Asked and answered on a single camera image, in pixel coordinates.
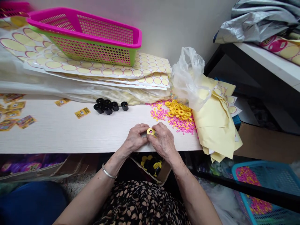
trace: hand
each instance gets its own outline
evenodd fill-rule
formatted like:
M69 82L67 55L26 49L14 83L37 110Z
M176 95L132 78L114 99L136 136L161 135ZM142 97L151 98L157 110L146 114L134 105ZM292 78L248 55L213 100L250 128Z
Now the hand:
M175 148L173 134L167 126L161 122L154 125L152 129L155 130L156 138L153 135L148 134L148 140L151 142L157 153L171 164L172 159L178 154Z
M148 142L147 137L141 137L141 133L145 132L149 129L149 125L147 124L137 124L133 128L130 129L128 137L122 147L124 147L128 156L130 153L138 150L142 145Z

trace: clear plastic bag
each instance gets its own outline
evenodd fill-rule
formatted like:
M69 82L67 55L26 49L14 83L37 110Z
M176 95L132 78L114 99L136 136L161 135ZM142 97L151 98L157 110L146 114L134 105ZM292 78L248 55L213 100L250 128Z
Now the clear plastic bag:
M222 185L212 185L206 180L196 177L213 203L223 225L250 225L243 212L233 190Z
M179 61L172 67L173 93L179 99L187 99L189 107L199 111L211 96L211 90L202 86L205 61L195 49L182 47Z

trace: white wall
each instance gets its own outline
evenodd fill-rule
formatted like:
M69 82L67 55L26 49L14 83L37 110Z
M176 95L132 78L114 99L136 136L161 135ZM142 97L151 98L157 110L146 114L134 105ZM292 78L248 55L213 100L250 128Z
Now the white wall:
M135 26L143 32L141 52L168 58L191 46L207 62L217 48L213 36L230 19L237 0L26 0L34 9L69 7Z

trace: person's right hand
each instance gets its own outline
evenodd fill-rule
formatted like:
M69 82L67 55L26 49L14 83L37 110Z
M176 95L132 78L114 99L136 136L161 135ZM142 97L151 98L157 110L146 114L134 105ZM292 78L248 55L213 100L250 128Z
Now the person's right hand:
M162 122L152 127L155 130L156 138L148 134L148 140L153 145L157 153L163 157L169 164L174 157L177 156L177 150L174 144L174 136L171 131Z

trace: green plastic basket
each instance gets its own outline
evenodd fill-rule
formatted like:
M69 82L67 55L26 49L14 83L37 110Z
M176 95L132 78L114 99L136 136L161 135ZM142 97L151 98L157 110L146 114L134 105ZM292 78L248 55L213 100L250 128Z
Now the green plastic basket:
M134 66L135 55L139 50L139 48L120 47L52 33L32 25L29 25L29 27L36 33L44 34L67 57L75 60Z

